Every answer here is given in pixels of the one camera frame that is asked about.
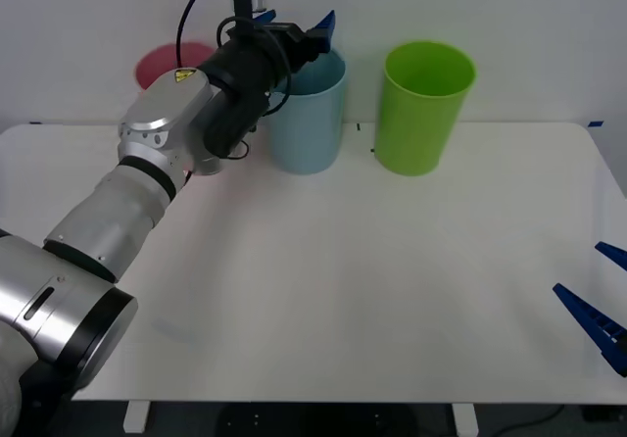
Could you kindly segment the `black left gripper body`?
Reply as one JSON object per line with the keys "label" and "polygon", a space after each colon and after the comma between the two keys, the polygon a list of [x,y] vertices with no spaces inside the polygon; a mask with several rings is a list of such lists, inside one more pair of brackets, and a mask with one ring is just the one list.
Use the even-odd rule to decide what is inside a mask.
{"label": "black left gripper body", "polygon": [[319,55],[307,38],[307,30],[293,23],[267,24],[265,28],[279,41],[287,56],[291,73],[298,72],[305,64],[314,62]]}

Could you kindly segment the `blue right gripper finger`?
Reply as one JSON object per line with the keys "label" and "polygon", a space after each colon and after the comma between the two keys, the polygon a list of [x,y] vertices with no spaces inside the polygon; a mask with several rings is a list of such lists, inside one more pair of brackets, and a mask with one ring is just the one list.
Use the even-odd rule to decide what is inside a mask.
{"label": "blue right gripper finger", "polygon": [[599,242],[595,249],[620,267],[627,267],[627,252],[605,242]]}
{"label": "blue right gripper finger", "polygon": [[556,284],[553,291],[600,350],[605,361],[620,376],[626,375],[626,328]]}

